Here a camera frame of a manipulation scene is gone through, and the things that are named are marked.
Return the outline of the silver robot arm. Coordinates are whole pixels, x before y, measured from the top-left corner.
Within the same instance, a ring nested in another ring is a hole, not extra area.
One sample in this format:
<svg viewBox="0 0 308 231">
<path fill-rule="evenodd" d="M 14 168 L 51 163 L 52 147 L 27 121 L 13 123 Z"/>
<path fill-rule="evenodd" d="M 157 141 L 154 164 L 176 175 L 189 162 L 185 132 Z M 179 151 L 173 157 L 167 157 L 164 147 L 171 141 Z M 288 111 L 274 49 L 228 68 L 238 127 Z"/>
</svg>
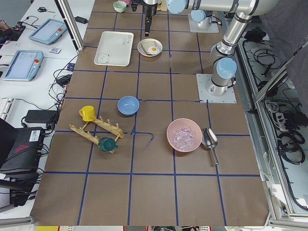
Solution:
<svg viewBox="0 0 308 231">
<path fill-rule="evenodd" d="M 190 8 L 194 11 L 221 11 L 235 13 L 222 41 L 213 46 L 211 59 L 213 74 L 205 84 L 205 89 L 213 96 L 225 94 L 231 78 L 237 70 L 236 62 L 231 59 L 239 38 L 253 16 L 266 14 L 277 5 L 277 0 L 168 0 L 167 8 L 179 14 Z"/>
<path fill-rule="evenodd" d="M 143 0 L 142 12 L 145 15 L 145 36 L 148 37 L 152 25 L 152 17 L 156 15 L 158 0 Z"/>
</svg>

